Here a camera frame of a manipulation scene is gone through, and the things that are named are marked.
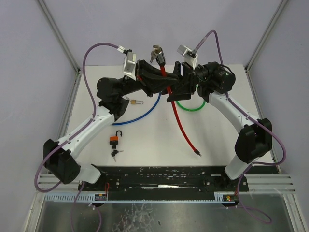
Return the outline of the red cable lock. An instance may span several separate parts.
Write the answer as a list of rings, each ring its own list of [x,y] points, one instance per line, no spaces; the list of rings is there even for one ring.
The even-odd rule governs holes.
[[[167,73],[166,73],[166,70],[165,70],[166,59],[165,59],[165,56],[164,56],[163,49],[159,45],[153,45],[153,49],[151,51],[150,62],[152,63],[154,59],[156,60],[157,64],[160,67],[162,76],[163,77],[167,77]],[[177,125],[178,125],[178,127],[179,127],[179,129],[180,129],[180,131],[181,131],[181,133],[182,133],[182,135],[184,137],[184,139],[189,144],[189,146],[192,148],[192,150],[198,156],[201,157],[201,153],[194,147],[194,145],[192,144],[192,142],[188,138],[188,136],[187,136],[187,134],[186,134],[182,124],[181,124],[181,121],[180,121],[180,118],[179,118],[179,115],[178,115],[178,112],[177,112],[177,109],[176,109],[175,102],[172,101],[171,102],[171,106],[172,106],[172,109],[173,109],[173,113],[174,113],[175,119],[177,121]]]

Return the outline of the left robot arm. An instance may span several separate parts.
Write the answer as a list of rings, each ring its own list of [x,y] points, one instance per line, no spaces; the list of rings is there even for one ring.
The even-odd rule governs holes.
[[[70,134],[57,141],[47,140],[43,145],[44,167],[62,184],[69,184],[79,178],[96,183],[101,172],[92,164],[79,164],[76,159],[81,151],[104,128],[116,122],[126,111],[129,101],[125,95],[137,91],[152,97],[167,87],[178,83],[176,74],[162,75],[160,69],[145,60],[139,60],[135,68],[136,79],[128,75],[122,78],[103,77],[97,82],[97,97],[100,102],[91,114]]]

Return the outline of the brass padlock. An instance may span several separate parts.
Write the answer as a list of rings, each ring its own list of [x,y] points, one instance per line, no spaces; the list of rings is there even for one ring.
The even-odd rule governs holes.
[[[132,105],[142,105],[142,104],[144,104],[144,102],[141,101],[141,100],[136,100],[136,99],[128,99],[128,100],[129,100],[130,104],[132,104]]]

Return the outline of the green cable lock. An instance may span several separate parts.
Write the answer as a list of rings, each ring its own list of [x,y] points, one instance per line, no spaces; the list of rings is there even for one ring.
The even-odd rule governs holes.
[[[206,102],[199,97],[197,93],[197,87],[193,95],[191,95],[191,99],[189,100],[182,100],[182,101],[176,101],[175,104],[182,110],[190,113],[196,113],[201,111],[205,105]]]

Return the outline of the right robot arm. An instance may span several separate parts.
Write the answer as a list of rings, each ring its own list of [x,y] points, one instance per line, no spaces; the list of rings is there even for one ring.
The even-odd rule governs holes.
[[[235,180],[249,166],[272,149],[272,124],[267,118],[257,118],[240,106],[228,93],[236,81],[233,71],[218,62],[209,62],[192,68],[178,61],[168,77],[176,79],[168,101],[187,100],[195,91],[216,108],[232,124],[238,133],[235,155],[225,167],[225,175]]]

